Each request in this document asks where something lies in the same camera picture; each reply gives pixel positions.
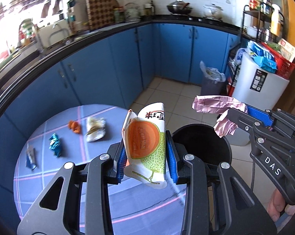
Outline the person's right hand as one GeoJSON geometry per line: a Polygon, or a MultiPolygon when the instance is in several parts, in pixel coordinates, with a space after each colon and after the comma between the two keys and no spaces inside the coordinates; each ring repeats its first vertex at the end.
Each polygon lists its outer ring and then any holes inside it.
{"type": "Polygon", "coordinates": [[[295,214],[295,205],[286,204],[280,191],[275,189],[271,195],[267,212],[274,222],[280,218],[280,213],[285,211],[290,216],[295,214]]]}

